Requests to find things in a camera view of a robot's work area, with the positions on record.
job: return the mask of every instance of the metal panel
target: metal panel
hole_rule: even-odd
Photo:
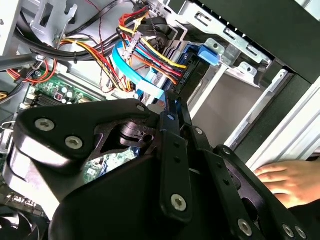
[[[308,82],[313,84],[320,76],[320,22],[295,1],[202,0],[201,3]]]
[[[65,14],[67,0],[41,0],[34,1],[39,6],[38,12],[31,25],[38,38],[53,47],[60,45],[60,41],[67,29],[68,23],[75,16],[78,6],[76,4]],[[42,24],[47,6],[51,6],[51,14],[46,25]]]
[[[320,78],[246,165],[251,170],[281,160],[307,160],[320,146]]]
[[[298,75],[289,80],[252,123],[252,129],[236,148],[235,153],[241,160],[246,163],[255,154],[310,87],[311,85]]]
[[[254,104],[248,114],[244,117],[242,122],[238,125],[238,127],[234,130],[234,132],[230,135],[228,140],[224,143],[224,145],[234,149],[238,144],[241,136],[246,134],[245,132],[249,129],[249,127],[254,123],[254,121],[259,117],[264,108],[269,104],[272,98],[276,95],[277,89],[279,85],[284,81],[287,76],[288,71],[281,70],[277,76],[272,81],[272,84],[266,89],[258,101]]]
[[[0,0],[0,6],[0,56],[4,56],[12,43],[22,0]]]

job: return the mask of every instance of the yellow wire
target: yellow wire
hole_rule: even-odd
[[[149,11],[147,11],[143,17],[140,17],[137,20],[135,20],[135,25],[134,25],[134,29],[133,29],[134,32],[137,31],[137,29],[141,25],[141,22],[143,21],[143,19],[145,19],[148,15],[149,15]]]
[[[139,59],[139,60],[140,60],[141,62],[143,62],[144,64],[150,66],[150,68],[155,69],[155,70],[157,70],[159,73],[165,75],[165,76],[166,76],[168,79],[170,79],[171,82],[173,82],[174,84],[177,84],[177,81],[176,81],[173,77],[171,77],[170,75],[168,75],[168,74],[166,74],[164,71],[162,71],[161,68],[156,67],[155,65],[153,65],[153,64],[145,61],[143,58],[141,58],[141,57],[139,57],[139,56],[137,56],[137,55],[133,55],[133,56],[134,56],[136,59]]]
[[[113,82],[114,86],[121,90],[120,87],[118,86],[116,80],[113,78],[113,76],[110,74],[109,70],[106,68],[106,66],[104,65],[104,63],[90,50],[89,47],[87,47],[86,44],[83,44],[82,42],[79,41],[75,41],[75,40],[71,40],[71,39],[64,39],[64,42],[69,42],[69,43],[76,43],[79,46],[82,46],[87,52],[89,52],[94,59],[97,61],[97,63],[100,65],[100,67],[102,67],[104,73],[110,78],[110,80]]]
[[[13,76],[11,73],[6,72],[7,74],[9,74],[9,76],[13,79],[13,80],[17,80],[15,76]]]
[[[5,99],[8,95],[6,93],[0,92],[0,100]]]
[[[130,34],[132,34],[132,35],[135,34],[134,31],[132,31],[132,30],[126,28],[126,27],[123,27],[123,26],[121,26],[121,25],[119,25],[119,28],[120,28],[122,31],[125,31],[125,32],[127,32],[127,33],[130,33]],[[177,64],[177,63],[171,61],[170,59],[166,58],[165,56],[163,56],[160,52],[158,52],[157,50],[155,50],[155,49],[150,45],[150,43],[148,43],[148,41],[147,41],[146,39],[142,38],[141,41],[142,41],[154,54],[156,54],[158,57],[160,57],[161,59],[163,59],[163,60],[165,60],[166,62],[168,62],[171,66],[175,66],[175,67],[181,68],[181,69],[186,69],[186,68],[187,68],[187,66]]]

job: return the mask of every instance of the cooling fan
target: cooling fan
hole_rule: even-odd
[[[0,205],[1,240],[43,240],[48,225],[43,217]]]

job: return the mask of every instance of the blue drive tab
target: blue drive tab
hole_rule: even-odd
[[[198,52],[198,57],[202,58],[209,64],[217,66],[219,64],[220,57],[215,52],[211,51],[206,46],[201,46]]]

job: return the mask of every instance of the orange wire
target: orange wire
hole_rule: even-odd
[[[137,55],[135,55],[135,54],[133,54],[133,56],[134,56],[136,59],[139,59],[142,63],[150,66],[151,68],[153,68],[153,69],[157,70],[158,72],[160,72],[161,74],[165,75],[168,79],[170,79],[170,81],[171,81],[174,85],[177,85],[177,81],[174,80],[171,76],[167,75],[163,70],[161,70],[161,68],[159,68],[159,67],[157,67],[157,66],[155,66],[155,65],[153,65],[153,64],[151,64],[151,63],[149,63],[149,62],[147,62],[146,60],[144,60],[143,58],[141,58],[141,57],[139,57],[139,56],[137,56]]]
[[[44,61],[44,64],[45,64],[45,72],[44,74],[39,77],[37,80],[33,80],[33,79],[30,79],[30,78],[26,78],[25,80],[27,82],[30,82],[30,83],[34,83],[34,84],[41,84],[41,83],[44,83],[46,81],[48,81],[50,78],[53,77],[53,75],[55,74],[55,71],[56,71],[56,67],[57,67],[57,60],[54,60],[53,61],[53,69],[52,69],[52,72],[51,72],[51,75],[49,77],[48,76],[48,73],[49,73],[49,65],[48,65],[48,62],[45,60]],[[7,73],[12,76],[13,78],[15,78],[15,80],[17,80],[18,78],[20,78],[20,74],[18,72],[16,72],[15,70],[13,69],[9,69],[7,70]]]
[[[35,80],[30,80],[30,82],[34,83],[34,84],[41,84],[41,83],[44,83],[44,82],[48,81],[49,79],[51,79],[55,75],[56,68],[57,68],[57,60],[54,59],[53,60],[52,72],[51,72],[50,76],[48,76],[46,79],[43,79],[43,80],[36,80],[36,81]]]

